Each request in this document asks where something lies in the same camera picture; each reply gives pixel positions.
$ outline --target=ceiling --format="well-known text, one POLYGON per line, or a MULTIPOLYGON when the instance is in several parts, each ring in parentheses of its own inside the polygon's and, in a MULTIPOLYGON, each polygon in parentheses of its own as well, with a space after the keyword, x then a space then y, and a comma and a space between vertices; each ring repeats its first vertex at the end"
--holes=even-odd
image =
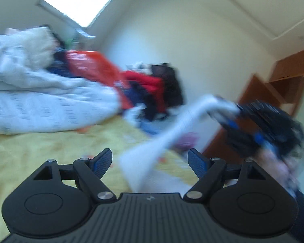
POLYGON ((277 59, 304 49, 304 0, 198 0, 230 20, 277 59))

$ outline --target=window frame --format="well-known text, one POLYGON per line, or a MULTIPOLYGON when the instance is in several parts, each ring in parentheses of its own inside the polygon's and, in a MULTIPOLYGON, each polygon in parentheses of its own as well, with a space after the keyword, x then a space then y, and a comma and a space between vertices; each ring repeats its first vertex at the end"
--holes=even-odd
POLYGON ((82 30, 86 31, 93 25, 93 23, 97 20, 97 18, 101 14, 101 12, 107 7, 107 5, 111 1, 112 0, 108 0, 108 2, 104 5, 103 8, 101 8, 101 10, 98 12, 98 14, 94 17, 94 19, 91 21, 91 23, 87 27, 82 27, 80 24, 75 22, 73 19, 68 17, 66 14, 63 14, 62 12, 57 10, 53 5, 49 4, 48 2, 46 2, 44 0, 39 0, 36 5, 41 7, 45 11, 51 13, 52 15, 56 16, 57 18, 61 19, 62 21, 64 21, 69 26, 71 26, 73 28, 81 28, 82 30))

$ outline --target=red cloth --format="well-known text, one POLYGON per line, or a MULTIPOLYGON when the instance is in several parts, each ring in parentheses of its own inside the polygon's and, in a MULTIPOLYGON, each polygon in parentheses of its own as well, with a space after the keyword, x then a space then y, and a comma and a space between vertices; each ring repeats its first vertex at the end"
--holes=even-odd
POLYGON ((161 78, 147 76, 134 71, 124 71, 122 74, 127 80, 138 82, 154 97, 158 112, 163 113, 166 111, 163 99, 164 83, 161 78))
POLYGON ((70 63, 70 71, 74 75, 114 87, 121 97, 122 108, 133 107, 122 92, 122 88, 128 89, 130 84, 118 67, 105 58, 103 54, 97 51, 70 50, 67 51, 66 58, 70 63))

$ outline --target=dark sleeve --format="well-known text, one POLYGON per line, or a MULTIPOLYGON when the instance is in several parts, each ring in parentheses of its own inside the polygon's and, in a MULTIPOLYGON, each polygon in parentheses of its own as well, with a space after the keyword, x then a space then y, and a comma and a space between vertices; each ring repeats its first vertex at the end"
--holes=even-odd
POLYGON ((296 191, 296 200, 298 203, 298 216, 290 231, 290 234, 299 242, 304 243, 304 195, 296 191))

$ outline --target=yellow bed sheet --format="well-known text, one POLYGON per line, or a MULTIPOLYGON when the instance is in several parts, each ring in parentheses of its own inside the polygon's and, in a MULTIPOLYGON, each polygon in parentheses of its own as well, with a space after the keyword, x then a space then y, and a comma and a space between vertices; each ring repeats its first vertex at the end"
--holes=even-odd
MULTIPOLYGON (((94 156, 103 149, 110 148, 113 152, 113 163, 102 181, 119 196, 121 192, 130 192, 130 189, 116 159, 124 150, 147 139, 148 136, 141 130, 135 129, 119 116, 91 127, 85 134, 68 131, 0 135, 0 241, 9 234, 1 216, 4 199, 46 159, 54 158, 59 164, 71 164, 80 157, 94 156)), ((165 162, 160 163, 157 168, 182 178, 190 185, 198 180, 175 152, 167 152, 165 162)), ((74 186, 74 182, 65 183, 74 186)))

